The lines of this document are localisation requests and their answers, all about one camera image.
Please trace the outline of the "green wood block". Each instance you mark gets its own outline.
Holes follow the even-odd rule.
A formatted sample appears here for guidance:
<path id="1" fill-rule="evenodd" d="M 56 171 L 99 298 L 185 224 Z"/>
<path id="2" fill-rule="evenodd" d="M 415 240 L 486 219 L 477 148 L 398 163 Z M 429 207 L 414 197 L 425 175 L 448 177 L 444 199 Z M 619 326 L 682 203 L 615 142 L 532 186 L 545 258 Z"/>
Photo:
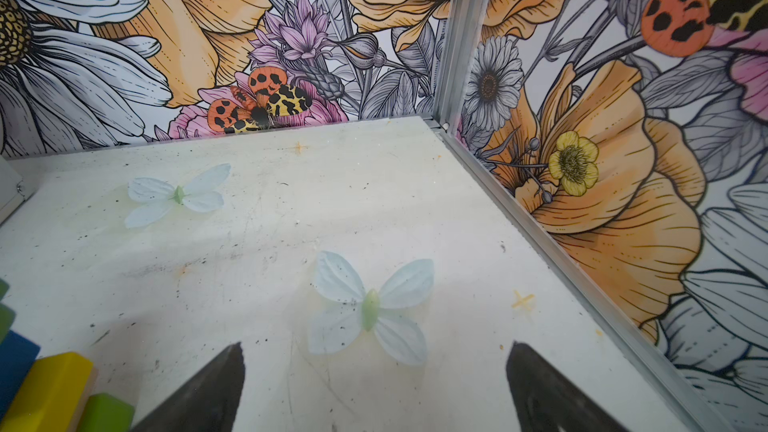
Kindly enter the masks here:
<path id="1" fill-rule="evenodd" d="M 127 432 L 130 430 L 135 408 L 108 393 L 89 397 L 77 432 Z"/>

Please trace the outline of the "yellow wood block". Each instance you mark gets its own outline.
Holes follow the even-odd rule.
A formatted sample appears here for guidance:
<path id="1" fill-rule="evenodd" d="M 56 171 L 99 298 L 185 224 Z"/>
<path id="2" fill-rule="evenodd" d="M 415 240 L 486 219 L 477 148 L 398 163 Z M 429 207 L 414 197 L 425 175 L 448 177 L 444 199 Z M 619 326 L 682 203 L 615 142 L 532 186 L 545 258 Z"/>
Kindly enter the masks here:
<path id="1" fill-rule="evenodd" d="M 75 431 L 95 372 L 75 352 L 37 360 L 1 421 L 2 431 Z"/>

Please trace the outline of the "owl sticker toy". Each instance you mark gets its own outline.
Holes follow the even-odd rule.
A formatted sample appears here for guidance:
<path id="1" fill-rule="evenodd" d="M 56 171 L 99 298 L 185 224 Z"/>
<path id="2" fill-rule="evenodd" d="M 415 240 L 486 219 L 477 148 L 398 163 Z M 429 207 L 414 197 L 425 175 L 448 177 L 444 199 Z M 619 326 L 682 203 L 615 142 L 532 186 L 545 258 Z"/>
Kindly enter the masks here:
<path id="1" fill-rule="evenodd" d="M 0 280 L 0 300 L 4 299 L 9 289 L 10 289 L 9 285 L 4 280 Z M 16 313 L 7 305 L 5 305 L 3 302 L 1 302 L 0 303 L 0 343 L 2 343 L 5 340 L 7 334 L 11 330 L 15 317 L 16 317 Z"/>

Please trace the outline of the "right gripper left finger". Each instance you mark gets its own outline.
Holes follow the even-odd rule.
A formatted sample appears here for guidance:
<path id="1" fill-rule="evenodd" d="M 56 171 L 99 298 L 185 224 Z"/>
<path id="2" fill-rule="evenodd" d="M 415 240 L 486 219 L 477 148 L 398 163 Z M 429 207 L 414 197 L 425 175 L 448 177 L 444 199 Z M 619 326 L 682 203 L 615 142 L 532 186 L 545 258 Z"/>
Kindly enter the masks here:
<path id="1" fill-rule="evenodd" d="M 131 431 L 232 431 L 245 373 L 241 344 L 227 346 Z"/>

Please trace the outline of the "dark blue wood cube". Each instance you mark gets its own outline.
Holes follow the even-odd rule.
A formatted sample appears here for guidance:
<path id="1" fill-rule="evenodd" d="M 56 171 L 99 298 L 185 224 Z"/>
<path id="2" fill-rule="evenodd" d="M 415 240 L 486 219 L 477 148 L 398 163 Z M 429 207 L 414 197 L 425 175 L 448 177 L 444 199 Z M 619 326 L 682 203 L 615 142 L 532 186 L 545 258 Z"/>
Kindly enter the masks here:
<path id="1" fill-rule="evenodd" d="M 0 348 L 0 417 L 4 418 L 40 352 L 40 346 L 9 331 Z"/>

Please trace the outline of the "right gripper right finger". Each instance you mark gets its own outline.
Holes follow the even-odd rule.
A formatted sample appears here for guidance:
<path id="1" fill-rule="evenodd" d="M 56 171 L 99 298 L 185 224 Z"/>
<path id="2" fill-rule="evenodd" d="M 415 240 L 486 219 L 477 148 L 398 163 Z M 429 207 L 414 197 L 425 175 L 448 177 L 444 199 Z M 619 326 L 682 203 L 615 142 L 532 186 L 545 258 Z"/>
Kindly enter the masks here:
<path id="1" fill-rule="evenodd" d="M 526 343 L 512 344 L 506 377 L 523 431 L 627 431 Z"/>

